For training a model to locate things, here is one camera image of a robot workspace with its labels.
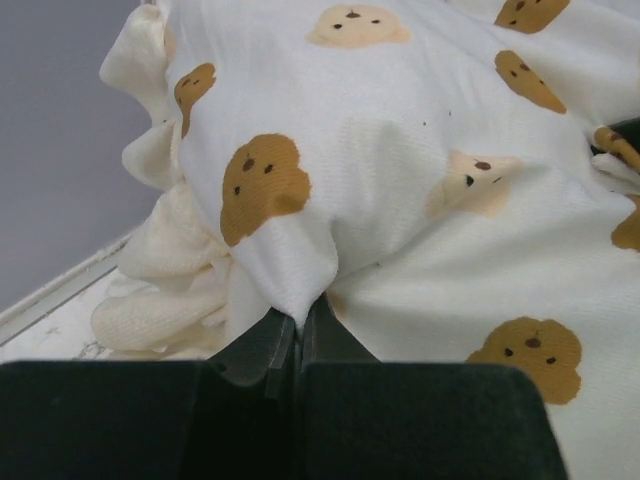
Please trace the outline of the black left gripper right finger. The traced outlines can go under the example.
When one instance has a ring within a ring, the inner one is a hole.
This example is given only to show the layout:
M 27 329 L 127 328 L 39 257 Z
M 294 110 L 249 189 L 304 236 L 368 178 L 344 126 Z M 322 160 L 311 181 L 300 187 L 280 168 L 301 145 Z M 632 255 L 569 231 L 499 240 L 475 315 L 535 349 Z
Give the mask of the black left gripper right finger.
M 498 365 L 382 362 L 326 297 L 304 327 L 303 479 L 564 479 L 541 396 Z

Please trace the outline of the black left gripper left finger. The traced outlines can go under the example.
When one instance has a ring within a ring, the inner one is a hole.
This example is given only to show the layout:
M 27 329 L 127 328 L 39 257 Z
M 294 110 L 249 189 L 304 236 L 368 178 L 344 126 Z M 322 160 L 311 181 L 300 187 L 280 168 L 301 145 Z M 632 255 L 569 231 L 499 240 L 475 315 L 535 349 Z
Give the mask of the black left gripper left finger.
M 276 312 L 207 360 L 1 368 L 5 479 L 285 479 L 293 322 Z

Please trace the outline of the large bear print cushion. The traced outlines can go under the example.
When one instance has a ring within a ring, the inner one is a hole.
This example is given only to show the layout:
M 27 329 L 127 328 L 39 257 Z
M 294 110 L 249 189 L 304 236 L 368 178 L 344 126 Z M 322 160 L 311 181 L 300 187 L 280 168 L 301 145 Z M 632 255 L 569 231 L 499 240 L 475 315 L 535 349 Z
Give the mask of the large bear print cushion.
M 160 190 L 93 312 L 200 356 L 327 295 L 389 361 L 499 363 L 575 479 L 639 475 L 635 1 L 151 1 L 101 80 Z

